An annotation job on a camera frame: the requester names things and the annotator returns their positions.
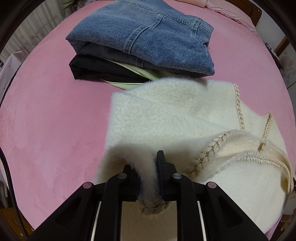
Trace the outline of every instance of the pink bedspread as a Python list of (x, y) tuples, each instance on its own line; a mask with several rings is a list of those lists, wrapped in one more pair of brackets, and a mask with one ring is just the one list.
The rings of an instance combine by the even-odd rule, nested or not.
[[(214, 27), (209, 51), (216, 80), (235, 82), (256, 113), (272, 112), (295, 167), (295, 119), (288, 91), (260, 37), (209, 9), (166, 0)], [(91, 181), (103, 156), (110, 97), (120, 89), (74, 80), (75, 52), (66, 35), (110, 1), (91, 3), (59, 24), (28, 56), (0, 109), (0, 145), (21, 212), (36, 228), (80, 185)]]

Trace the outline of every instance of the curtain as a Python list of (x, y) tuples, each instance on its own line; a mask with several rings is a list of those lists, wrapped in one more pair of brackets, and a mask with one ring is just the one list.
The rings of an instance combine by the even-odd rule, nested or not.
[(1, 52), (0, 60), (5, 62), (17, 51), (22, 51), (25, 59), (37, 44), (72, 12), (72, 8), (63, 10), (59, 0), (46, 0), (20, 24)]

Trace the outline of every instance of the white fuzzy sweater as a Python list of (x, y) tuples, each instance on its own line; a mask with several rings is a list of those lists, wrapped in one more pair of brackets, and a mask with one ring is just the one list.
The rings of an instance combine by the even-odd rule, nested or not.
[[(122, 240), (177, 239), (176, 205), (167, 208), (158, 196), (158, 150), (193, 181), (216, 182), (263, 232), (277, 222), (293, 188), (272, 114), (252, 112), (228, 82), (165, 78), (114, 93), (105, 147), (95, 183), (126, 163), (142, 179), (140, 202), (123, 205)], [(139, 208), (160, 214), (147, 218)]]

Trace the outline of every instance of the denim jeans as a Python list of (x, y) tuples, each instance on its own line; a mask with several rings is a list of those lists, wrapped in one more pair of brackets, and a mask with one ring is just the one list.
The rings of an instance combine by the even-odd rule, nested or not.
[(117, 0), (83, 19), (66, 39), (77, 54), (205, 76), (214, 74), (207, 49), (212, 31), (162, 0)]

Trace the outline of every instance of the black fabric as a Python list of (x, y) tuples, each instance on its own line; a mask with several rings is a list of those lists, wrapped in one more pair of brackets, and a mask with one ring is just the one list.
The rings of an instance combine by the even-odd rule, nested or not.
[(88, 55), (76, 55), (69, 64), (74, 78), (115, 83), (145, 83), (148, 78), (140, 76), (116, 63)]

